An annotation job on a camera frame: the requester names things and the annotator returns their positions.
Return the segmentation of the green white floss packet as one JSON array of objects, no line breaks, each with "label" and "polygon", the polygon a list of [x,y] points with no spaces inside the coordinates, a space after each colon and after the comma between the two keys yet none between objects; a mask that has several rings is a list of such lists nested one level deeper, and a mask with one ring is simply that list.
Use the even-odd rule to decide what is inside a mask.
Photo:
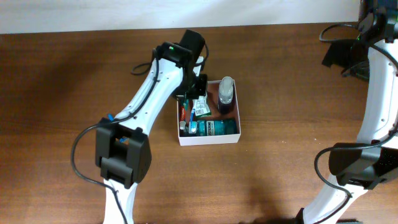
[{"label": "green white floss packet", "polygon": [[206,96],[200,96],[198,99],[193,100],[193,109],[195,110],[195,116],[197,118],[211,115]]}]

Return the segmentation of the purple liquid clear bottle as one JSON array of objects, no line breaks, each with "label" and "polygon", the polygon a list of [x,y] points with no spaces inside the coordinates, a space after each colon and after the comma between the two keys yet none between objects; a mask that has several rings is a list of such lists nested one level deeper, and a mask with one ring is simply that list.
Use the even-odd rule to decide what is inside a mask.
[{"label": "purple liquid clear bottle", "polygon": [[218,111],[221,114],[228,114],[233,110],[234,99],[234,80],[227,76],[224,77],[218,88]]}]

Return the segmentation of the red green toothpaste tube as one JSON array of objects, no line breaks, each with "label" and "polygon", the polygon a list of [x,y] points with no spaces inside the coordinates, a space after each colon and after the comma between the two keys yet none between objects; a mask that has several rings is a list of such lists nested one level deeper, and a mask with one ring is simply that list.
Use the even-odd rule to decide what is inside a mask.
[{"label": "red green toothpaste tube", "polygon": [[188,109],[188,100],[185,100],[183,103],[180,103],[179,107],[179,129],[184,130],[187,122],[186,122],[186,116],[187,116],[187,109]]}]

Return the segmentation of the teal mouthwash bottle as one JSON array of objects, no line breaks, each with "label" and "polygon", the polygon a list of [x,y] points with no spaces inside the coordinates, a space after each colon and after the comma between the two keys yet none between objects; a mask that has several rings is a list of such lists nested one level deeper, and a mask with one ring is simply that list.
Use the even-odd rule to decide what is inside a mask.
[{"label": "teal mouthwash bottle", "polygon": [[193,132],[188,126],[186,136],[222,136],[238,133],[235,119],[198,120],[193,123],[196,125],[196,131]]}]

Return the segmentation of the blue disposable razor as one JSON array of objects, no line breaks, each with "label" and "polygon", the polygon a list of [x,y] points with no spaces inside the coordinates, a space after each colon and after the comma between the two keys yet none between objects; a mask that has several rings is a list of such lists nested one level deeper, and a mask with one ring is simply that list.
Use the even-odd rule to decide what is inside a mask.
[{"label": "blue disposable razor", "polygon": [[119,123],[113,125],[113,131],[115,133],[115,139],[117,142],[121,144],[127,144],[127,140],[129,139],[126,134],[127,131],[124,127],[122,127]]}]

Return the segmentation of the blue white toothbrush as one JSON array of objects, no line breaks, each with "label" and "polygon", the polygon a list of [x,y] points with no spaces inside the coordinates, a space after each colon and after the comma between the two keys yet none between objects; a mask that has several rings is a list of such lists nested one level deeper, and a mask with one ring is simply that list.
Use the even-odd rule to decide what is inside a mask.
[{"label": "blue white toothbrush", "polygon": [[189,134],[197,133],[197,122],[194,120],[194,118],[195,118],[195,108],[193,108],[190,113],[190,120],[189,120],[189,125],[188,125],[188,133]]}]

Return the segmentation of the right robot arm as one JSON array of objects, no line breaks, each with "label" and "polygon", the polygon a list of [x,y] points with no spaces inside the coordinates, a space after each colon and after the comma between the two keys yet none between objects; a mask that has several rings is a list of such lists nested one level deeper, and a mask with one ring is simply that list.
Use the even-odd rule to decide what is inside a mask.
[{"label": "right robot arm", "polygon": [[325,185],[294,223],[339,223],[357,198],[397,178],[397,0],[362,0],[353,28],[355,39],[319,39],[330,44],[324,66],[369,82],[361,129],[356,142],[336,143],[315,156]]}]

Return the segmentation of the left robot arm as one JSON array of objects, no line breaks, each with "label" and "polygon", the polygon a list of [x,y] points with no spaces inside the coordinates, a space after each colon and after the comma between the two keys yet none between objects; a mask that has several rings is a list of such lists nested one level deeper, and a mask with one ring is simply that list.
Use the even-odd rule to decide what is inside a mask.
[{"label": "left robot arm", "polygon": [[202,74],[205,39],[186,30],[177,44],[155,48],[147,78],[129,104],[113,120],[103,118],[96,130],[95,164],[106,189],[105,223],[133,223],[137,185],[149,170],[152,154],[149,134],[169,97],[197,99],[206,93]]}]

